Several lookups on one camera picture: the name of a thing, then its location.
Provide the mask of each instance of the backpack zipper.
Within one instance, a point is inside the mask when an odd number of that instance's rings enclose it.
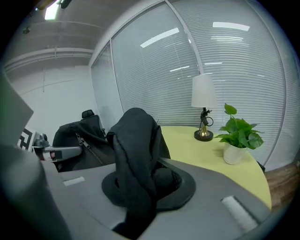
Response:
[[[100,159],[100,158],[92,151],[92,149],[90,149],[89,144],[88,144],[82,137],[80,137],[78,133],[76,133],[76,136],[77,136],[77,140],[78,140],[78,142],[79,142],[79,145],[80,145],[80,146],[84,145],[84,146],[86,147],[86,149],[89,150],[90,153],[93,154],[93,155],[95,156],[95,158],[96,158],[102,165],[105,165],[105,164],[101,161],[101,159]]]

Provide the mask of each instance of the black round base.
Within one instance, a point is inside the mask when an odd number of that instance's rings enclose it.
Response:
[[[194,132],[194,138],[199,140],[199,141],[208,142],[208,141],[212,140],[212,138],[214,137],[214,134],[211,131],[208,131],[209,135],[207,137],[200,136],[199,132],[200,132],[199,130]]]

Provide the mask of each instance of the potted plant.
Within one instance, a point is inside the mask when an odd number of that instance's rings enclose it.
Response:
[[[220,134],[216,137],[222,138],[221,143],[225,143],[223,159],[228,164],[237,164],[248,148],[255,149],[263,144],[259,136],[259,131],[253,130],[257,124],[248,124],[244,119],[234,118],[237,110],[225,104],[225,113],[230,115],[230,119],[225,127],[220,131],[227,131],[228,134]]]

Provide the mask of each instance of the yellow table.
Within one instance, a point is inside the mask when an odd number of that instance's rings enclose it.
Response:
[[[171,159],[203,167],[229,177],[262,200],[271,209],[271,196],[267,180],[249,152],[236,165],[223,160],[223,142],[214,138],[201,142],[194,138],[196,127],[162,126],[162,133]]]

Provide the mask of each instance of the window blinds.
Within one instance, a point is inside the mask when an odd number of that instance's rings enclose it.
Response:
[[[266,168],[272,170],[291,163],[300,146],[300,80],[299,59],[287,36],[272,16],[258,3],[249,4],[268,26],[280,52],[286,84],[285,115],[277,144]]]
[[[199,125],[201,109],[191,107],[195,53],[166,4],[122,29],[112,55],[124,111],[140,107],[161,125]]]
[[[264,164],[281,126],[285,102],[280,57],[268,29],[243,1],[179,0],[180,14],[200,54],[205,74],[214,81],[218,108],[210,116],[213,131],[228,121],[224,103],[237,108],[238,118],[259,123],[264,144],[249,150]]]
[[[123,116],[110,44],[103,49],[91,71],[101,122],[107,132]]]

